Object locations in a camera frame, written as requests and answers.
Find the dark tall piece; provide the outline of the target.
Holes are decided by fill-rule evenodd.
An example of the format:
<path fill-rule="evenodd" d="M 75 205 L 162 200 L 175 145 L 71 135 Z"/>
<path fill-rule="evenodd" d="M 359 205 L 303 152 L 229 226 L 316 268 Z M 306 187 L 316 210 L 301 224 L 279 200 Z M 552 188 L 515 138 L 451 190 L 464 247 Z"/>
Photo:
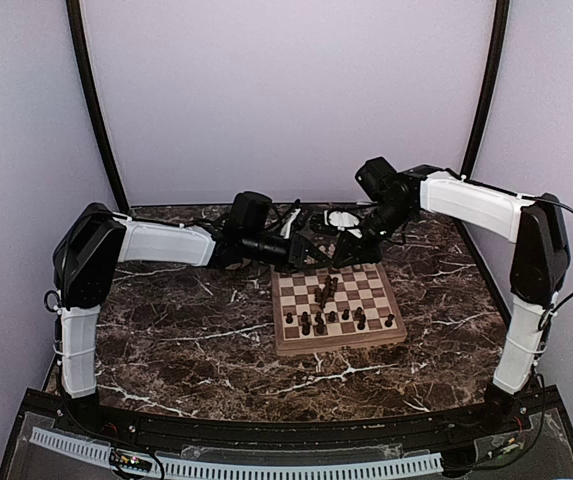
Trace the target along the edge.
<path fill-rule="evenodd" d="M 364 330 L 366 326 L 366 316 L 364 310 L 361 307 L 358 307 L 355 310 L 354 318 L 355 321 L 357 322 L 357 329 Z"/>
<path fill-rule="evenodd" d="M 325 336 L 327 334 L 325 319 L 322 311 L 317 311 L 315 315 L 315 334 Z"/>
<path fill-rule="evenodd" d="M 303 312 L 301 315 L 301 333 L 303 336 L 308 336 L 311 332 L 311 321 L 308 312 Z"/>

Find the dark tall piece front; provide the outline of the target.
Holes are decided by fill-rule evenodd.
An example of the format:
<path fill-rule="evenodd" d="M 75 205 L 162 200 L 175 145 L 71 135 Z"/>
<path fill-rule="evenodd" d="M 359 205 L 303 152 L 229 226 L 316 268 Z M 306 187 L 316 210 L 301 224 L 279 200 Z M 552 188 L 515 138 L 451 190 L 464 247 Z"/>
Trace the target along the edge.
<path fill-rule="evenodd" d="M 303 312 L 301 315 L 301 333 L 303 336 L 308 336 L 311 332 L 311 321 L 308 312 Z"/>

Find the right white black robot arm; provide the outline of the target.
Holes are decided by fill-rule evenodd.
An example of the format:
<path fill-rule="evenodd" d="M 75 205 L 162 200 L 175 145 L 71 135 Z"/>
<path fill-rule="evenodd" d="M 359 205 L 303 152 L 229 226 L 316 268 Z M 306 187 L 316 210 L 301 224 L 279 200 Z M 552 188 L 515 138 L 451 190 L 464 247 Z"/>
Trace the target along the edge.
<path fill-rule="evenodd" d="M 554 317 L 570 267 L 563 218 L 555 196 L 507 192 L 430 165 L 397 171 L 384 158 L 367 161 L 355 179 L 374 205 L 354 226 L 341 227 L 332 256 L 336 269 L 376 263 L 380 244 L 419 211 L 446 215 L 490 231 L 514 246 L 510 270 L 513 308 L 492 383 L 515 395 L 526 385 Z"/>

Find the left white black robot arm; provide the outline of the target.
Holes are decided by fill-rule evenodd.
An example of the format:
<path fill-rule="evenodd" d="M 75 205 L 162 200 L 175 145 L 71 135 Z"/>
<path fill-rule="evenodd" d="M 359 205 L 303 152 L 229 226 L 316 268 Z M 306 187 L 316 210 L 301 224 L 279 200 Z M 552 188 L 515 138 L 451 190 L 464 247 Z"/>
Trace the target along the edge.
<path fill-rule="evenodd" d="M 325 268 L 330 257 L 301 235 L 299 207 L 279 215 L 271 200 L 242 194 L 215 220 L 173 224 L 112 212 L 89 204 L 53 253 L 54 287 L 44 296 L 58 317 L 55 352 L 59 385 L 74 399 L 67 417 L 86 436 L 107 427 L 106 412 L 90 399 L 97 392 L 96 326 L 110 293 L 116 267 L 127 262 L 174 263 L 226 269 L 257 261 L 286 273 Z M 273 223 L 267 221 L 275 215 Z"/>

